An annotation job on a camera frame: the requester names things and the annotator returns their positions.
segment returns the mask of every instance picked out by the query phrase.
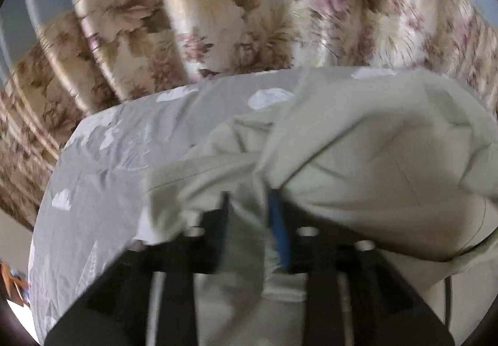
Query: floral curtain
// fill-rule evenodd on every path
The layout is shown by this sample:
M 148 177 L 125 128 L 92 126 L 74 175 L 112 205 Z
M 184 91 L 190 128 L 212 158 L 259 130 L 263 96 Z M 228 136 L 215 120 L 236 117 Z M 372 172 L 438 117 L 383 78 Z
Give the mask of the floral curtain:
M 497 30 L 469 0 L 73 0 L 36 35 L 0 97 L 0 206 L 28 227 L 83 117 L 204 78 L 421 66 L 497 108 Z

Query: green cloth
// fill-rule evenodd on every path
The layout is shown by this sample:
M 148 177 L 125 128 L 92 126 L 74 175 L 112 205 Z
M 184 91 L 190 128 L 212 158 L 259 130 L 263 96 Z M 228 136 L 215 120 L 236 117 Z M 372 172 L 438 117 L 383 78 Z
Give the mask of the green cloth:
M 144 186 L 159 240 L 230 192 L 223 271 L 270 295 L 287 284 L 266 228 L 269 188 L 372 239 L 420 292 L 498 255 L 496 121 L 423 70 L 368 80 L 310 70 L 288 103 L 220 125 Z

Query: curtain fold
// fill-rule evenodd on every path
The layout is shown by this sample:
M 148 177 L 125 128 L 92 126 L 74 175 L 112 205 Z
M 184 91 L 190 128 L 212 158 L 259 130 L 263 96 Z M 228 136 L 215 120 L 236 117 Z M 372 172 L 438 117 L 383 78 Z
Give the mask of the curtain fold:
M 84 117 L 205 78 L 425 67 L 465 80 L 496 114 L 497 44 L 472 0 L 6 0 L 0 206 L 32 228 Z

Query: gray bed sheet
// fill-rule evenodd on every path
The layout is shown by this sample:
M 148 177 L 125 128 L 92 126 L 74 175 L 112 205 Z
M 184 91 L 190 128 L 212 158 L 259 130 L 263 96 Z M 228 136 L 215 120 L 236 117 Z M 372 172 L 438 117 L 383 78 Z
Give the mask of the gray bed sheet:
M 370 68 L 332 72 L 359 79 L 395 74 Z M 178 160 L 235 115 L 288 100 L 303 73 L 293 69 L 205 81 L 113 107 L 80 123 L 50 179 L 31 244 L 32 311 L 42 343 L 74 300 L 135 237 L 144 206 L 141 172 Z M 498 263 L 477 266 L 454 281 L 451 332 L 461 344 L 498 294 Z M 443 317 L 443 287 L 433 295 L 431 306 Z M 299 322 L 301 306 L 288 307 L 274 305 L 272 315 L 288 314 Z M 300 330 L 293 334 L 296 344 Z M 249 344 L 259 344 L 257 331 L 252 334 Z

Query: floral fabric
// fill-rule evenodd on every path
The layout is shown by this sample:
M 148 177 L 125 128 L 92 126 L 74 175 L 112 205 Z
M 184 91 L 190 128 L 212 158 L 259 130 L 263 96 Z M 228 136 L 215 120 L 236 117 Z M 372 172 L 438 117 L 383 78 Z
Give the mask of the floral fabric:
M 83 117 L 203 78 L 425 67 L 497 113 L 498 34 L 469 0 L 75 0 L 37 34 L 0 97 L 0 206 L 25 226 Z

